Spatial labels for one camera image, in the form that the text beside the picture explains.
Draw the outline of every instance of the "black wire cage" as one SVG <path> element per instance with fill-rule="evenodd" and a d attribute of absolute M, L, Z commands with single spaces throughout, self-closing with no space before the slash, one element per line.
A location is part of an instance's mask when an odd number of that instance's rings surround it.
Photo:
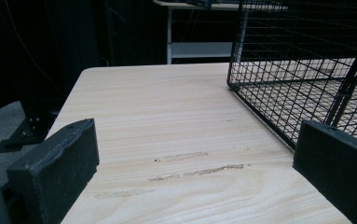
<path fill-rule="evenodd" d="M 241 1 L 227 85 L 292 149 L 303 119 L 357 137 L 357 0 Z"/>

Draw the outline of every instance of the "dark mark on wood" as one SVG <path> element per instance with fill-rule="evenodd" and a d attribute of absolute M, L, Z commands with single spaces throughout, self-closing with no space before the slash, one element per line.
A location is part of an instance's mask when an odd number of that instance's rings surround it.
<path fill-rule="evenodd" d="M 243 168 L 244 168 L 243 164 L 240 164 L 240 165 L 227 165 L 227 166 L 223 166 L 223 167 L 220 167 L 220 168 L 202 170 L 202 171 L 197 171 L 197 172 L 194 172 L 194 173 L 184 173 L 184 175 L 186 175 L 186 176 L 208 175 L 208 174 L 216 173 L 216 172 L 219 172 L 219 171 L 223 171 L 225 169 L 243 169 Z"/>
<path fill-rule="evenodd" d="M 181 154 L 181 155 L 167 156 L 162 159 L 155 159 L 155 161 L 166 161 L 166 162 L 184 161 L 187 159 L 200 157 L 200 156 L 208 156 L 208 153 L 206 153 L 206 152 L 186 153 L 186 154 Z"/>
<path fill-rule="evenodd" d="M 163 180 L 167 180 L 167 179 L 171 179 L 171 178 L 179 178 L 179 175 L 169 175 L 169 176 L 157 176 L 155 178 L 149 178 L 149 181 L 163 181 Z"/>
<path fill-rule="evenodd" d="M 112 193 L 102 193 L 94 196 L 96 199 L 107 199 L 107 198 L 119 198 L 119 197 L 130 197 L 134 195 L 140 195 L 145 193 L 150 193 L 155 191 L 154 189 L 134 189 L 129 191 L 118 191 Z"/>

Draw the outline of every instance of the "wooden table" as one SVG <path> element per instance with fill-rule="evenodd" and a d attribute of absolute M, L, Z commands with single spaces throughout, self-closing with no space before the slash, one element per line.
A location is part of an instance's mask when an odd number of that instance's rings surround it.
<path fill-rule="evenodd" d="M 63 223 L 349 223 L 228 89 L 227 70 L 85 70 L 49 135 L 95 118 L 101 164 Z"/>

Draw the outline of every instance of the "black cable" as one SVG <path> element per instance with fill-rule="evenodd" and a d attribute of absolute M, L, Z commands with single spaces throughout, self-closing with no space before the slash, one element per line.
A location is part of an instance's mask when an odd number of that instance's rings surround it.
<path fill-rule="evenodd" d="M 199 14 L 200 14 L 200 10 L 198 11 L 198 15 L 195 19 L 195 23 L 193 24 L 192 34 L 190 34 L 189 41 L 192 41 L 193 34 L 195 33 L 195 28 L 196 28 L 196 25 L 198 24 L 198 20 L 199 20 Z"/>
<path fill-rule="evenodd" d="M 10 21 L 12 22 L 13 29 L 15 30 L 15 34 L 18 37 L 19 41 L 21 42 L 21 46 L 23 47 L 24 51 L 26 52 L 27 56 L 30 58 L 32 63 L 35 65 L 35 67 L 41 72 L 41 74 L 44 76 L 44 78 L 47 79 L 49 84 L 56 89 L 62 96 L 67 97 L 67 95 L 50 79 L 50 77 L 45 73 L 45 71 L 39 66 L 39 64 L 35 61 L 34 57 L 31 55 L 30 51 L 27 49 L 26 45 L 24 44 L 23 40 L 21 39 L 21 35 L 18 32 L 18 29 L 16 28 L 15 22 L 13 21 L 12 14 L 9 9 L 9 5 L 7 3 L 7 0 L 5 0 L 5 4 L 7 6 L 7 12 L 10 18 Z"/>
<path fill-rule="evenodd" d="M 189 27 L 190 22 L 192 22 L 193 12 L 194 11 L 195 10 L 192 9 L 191 12 L 190 12 L 189 21 L 186 23 L 186 27 L 185 27 L 185 30 L 184 30 L 184 34 L 182 35 L 181 43 L 184 42 L 184 39 L 185 39 L 185 36 L 186 36 L 186 32 L 187 32 L 187 28 Z"/>

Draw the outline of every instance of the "wire cage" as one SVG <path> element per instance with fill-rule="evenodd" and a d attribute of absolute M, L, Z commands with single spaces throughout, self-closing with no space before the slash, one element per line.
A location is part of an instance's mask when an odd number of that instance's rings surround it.
<path fill-rule="evenodd" d="M 357 137 L 357 0 L 240 1 L 227 85 L 295 149 L 301 121 Z"/>

